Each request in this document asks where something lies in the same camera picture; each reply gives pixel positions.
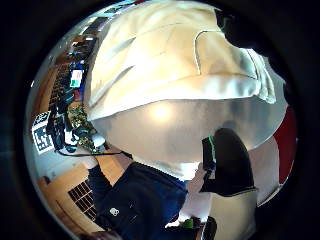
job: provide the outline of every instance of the monitor screen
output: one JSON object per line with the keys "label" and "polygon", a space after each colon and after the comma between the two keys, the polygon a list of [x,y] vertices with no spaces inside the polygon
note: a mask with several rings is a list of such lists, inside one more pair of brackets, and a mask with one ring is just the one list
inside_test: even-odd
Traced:
{"label": "monitor screen", "polygon": [[82,79],[82,70],[73,70],[71,75],[70,87],[80,87]]}

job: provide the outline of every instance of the red object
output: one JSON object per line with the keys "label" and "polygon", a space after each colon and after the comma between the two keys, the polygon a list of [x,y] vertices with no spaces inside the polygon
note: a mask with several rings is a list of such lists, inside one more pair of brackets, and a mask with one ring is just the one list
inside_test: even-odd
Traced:
{"label": "red object", "polygon": [[279,183],[283,184],[290,174],[297,147],[297,124],[292,107],[288,107],[286,115],[274,133],[279,149]]}

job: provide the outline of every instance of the cable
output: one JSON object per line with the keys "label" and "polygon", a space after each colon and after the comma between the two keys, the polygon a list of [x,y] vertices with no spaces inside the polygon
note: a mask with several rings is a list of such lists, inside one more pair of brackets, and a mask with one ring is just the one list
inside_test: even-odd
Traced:
{"label": "cable", "polygon": [[118,153],[97,153],[97,154],[73,154],[73,155],[70,155],[70,154],[60,152],[60,150],[55,150],[55,152],[59,153],[62,156],[66,156],[66,157],[111,156],[111,155],[117,155],[117,154],[124,153],[123,151],[121,151]]}

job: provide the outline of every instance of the wooden cabinet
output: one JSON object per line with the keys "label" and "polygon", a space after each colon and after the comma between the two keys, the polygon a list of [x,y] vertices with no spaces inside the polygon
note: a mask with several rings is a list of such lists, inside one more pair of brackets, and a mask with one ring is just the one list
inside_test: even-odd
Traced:
{"label": "wooden cabinet", "polygon": [[[113,185],[123,174],[124,169],[113,156],[99,156],[97,159],[102,172]],[[61,222],[76,235],[103,230],[80,210],[69,194],[72,189],[84,182],[87,176],[88,171],[80,164],[50,183],[46,182],[45,177],[38,181],[50,208]]]}

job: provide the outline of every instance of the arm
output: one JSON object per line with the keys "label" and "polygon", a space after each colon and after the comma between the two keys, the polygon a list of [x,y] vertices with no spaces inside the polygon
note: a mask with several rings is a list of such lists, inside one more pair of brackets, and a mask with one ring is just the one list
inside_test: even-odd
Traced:
{"label": "arm", "polygon": [[97,212],[103,210],[102,200],[106,194],[112,189],[109,180],[102,173],[100,165],[94,157],[83,157],[80,159],[89,175],[89,187],[92,190],[93,204]]}

